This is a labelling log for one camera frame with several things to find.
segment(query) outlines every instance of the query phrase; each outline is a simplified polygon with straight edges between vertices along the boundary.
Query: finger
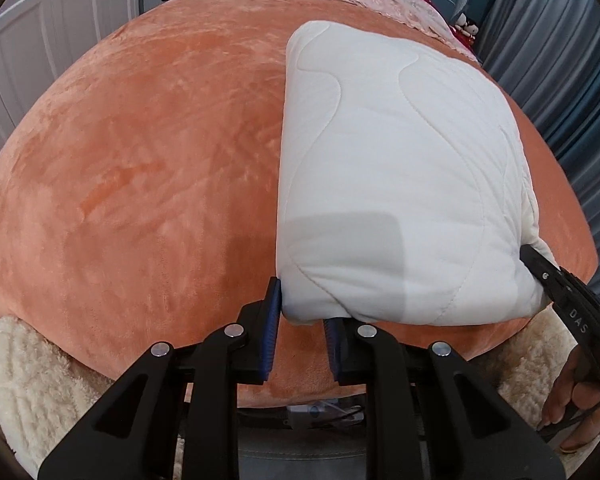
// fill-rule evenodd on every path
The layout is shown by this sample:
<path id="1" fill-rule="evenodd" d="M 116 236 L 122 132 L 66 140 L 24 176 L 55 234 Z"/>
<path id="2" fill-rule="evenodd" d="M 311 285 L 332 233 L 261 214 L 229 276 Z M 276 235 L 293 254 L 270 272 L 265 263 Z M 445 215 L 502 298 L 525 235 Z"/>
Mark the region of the finger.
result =
<path id="1" fill-rule="evenodd" d="M 567 362 L 564 364 L 560 375 L 554 381 L 554 385 L 542 406 L 541 424 L 557 424 L 564 416 L 564 409 L 571 400 L 571 393 L 574 387 L 574 372 L 578 367 L 580 358 L 580 347 L 574 348 Z"/>
<path id="2" fill-rule="evenodd" d="M 599 434 L 600 408 L 582 421 L 576 430 L 560 444 L 560 449 L 567 453 L 574 452 L 592 442 Z"/>
<path id="3" fill-rule="evenodd" d="M 579 409 L 590 410 L 600 402 L 600 383 L 576 384 L 571 399 Z"/>

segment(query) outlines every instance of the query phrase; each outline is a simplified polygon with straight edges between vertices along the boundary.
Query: beige fluffy rug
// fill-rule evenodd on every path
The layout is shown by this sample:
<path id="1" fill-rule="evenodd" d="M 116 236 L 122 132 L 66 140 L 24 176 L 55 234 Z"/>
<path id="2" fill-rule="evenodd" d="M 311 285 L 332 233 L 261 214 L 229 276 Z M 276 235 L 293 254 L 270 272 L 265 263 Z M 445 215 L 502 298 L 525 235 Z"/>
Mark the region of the beige fluffy rug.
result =
<path id="1" fill-rule="evenodd" d="M 500 394 L 531 425 L 574 340 L 551 309 L 513 338 L 475 360 Z M 0 426 L 16 459 L 36 478 L 53 447 L 109 387 L 111 381 L 86 368 L 26 323 L 0 319 Z M 570 476 L 597 442 L 562 455 Z M 174 478 L 180 479 L 182 443 Z"/>

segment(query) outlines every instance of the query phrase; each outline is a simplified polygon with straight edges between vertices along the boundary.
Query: curtain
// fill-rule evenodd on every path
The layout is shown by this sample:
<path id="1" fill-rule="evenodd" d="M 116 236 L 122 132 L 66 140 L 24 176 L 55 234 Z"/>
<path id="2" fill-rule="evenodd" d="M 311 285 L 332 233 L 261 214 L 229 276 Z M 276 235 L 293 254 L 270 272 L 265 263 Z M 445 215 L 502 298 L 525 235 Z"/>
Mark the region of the curtain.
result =
<path id="1" fill-rule="evenodd" d="M 496 0 L 478 36 L 483 68 L 553 150 L 600 257 L 600 6 L 595 0 Z M 600 294 L 600 267 L 590 285 Z"/>

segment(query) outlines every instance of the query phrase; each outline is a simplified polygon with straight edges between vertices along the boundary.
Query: blue curtain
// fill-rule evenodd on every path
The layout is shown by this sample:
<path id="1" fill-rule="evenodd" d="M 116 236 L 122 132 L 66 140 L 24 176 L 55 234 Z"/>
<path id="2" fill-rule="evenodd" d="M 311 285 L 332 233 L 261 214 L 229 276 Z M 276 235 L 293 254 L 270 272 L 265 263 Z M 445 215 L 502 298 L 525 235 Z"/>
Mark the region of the blue curtain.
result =
<path id="1" fill-rule="evenodd" d="M 496 0 L 476 52 L 553 150 L 600 257 L 600 6 Z M 600 294 L 600 266 L 590 284 Z"/>

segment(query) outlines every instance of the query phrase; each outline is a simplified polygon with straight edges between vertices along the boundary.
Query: silver screw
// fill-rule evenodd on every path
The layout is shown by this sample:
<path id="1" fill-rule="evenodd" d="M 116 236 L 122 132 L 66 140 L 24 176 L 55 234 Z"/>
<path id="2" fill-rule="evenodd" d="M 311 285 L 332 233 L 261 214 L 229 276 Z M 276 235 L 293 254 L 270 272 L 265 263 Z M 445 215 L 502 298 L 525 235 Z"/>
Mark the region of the silver screw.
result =
<path id="1" fill-rule="evenodd" d="M 433 350 L 433 353 L 435 355 L 439 355 L 440 357 L 446 357 L 449 354 L 451 354 L 451 346 L 449 346 L 448 343 L 445 343 L 444 341 L 438 341 L 437 343 L 433 343 L 431 349 Z"/>
<path id="2" fill-rule="evenodd" d="M 360 337 L 375 337 L 378 329 L 373 325 L 361 325 L 358 327 L 358 335 Z"/>
<path id="3" fill-rule="evenodd" d="M 224 329 L 224 335 L 229 337 L 240 337 L 242 334 L 244 334 L 244 327 L 242 325 L 238 325 L 237 323 L 228 325 Z"/>
<path id="4" fill-rule="evenodd" d="M 163 357 L 169 353 L 169 345 L 167 343 L 156 343 L 151 347 L 151 354 L 156 357 Z"/>

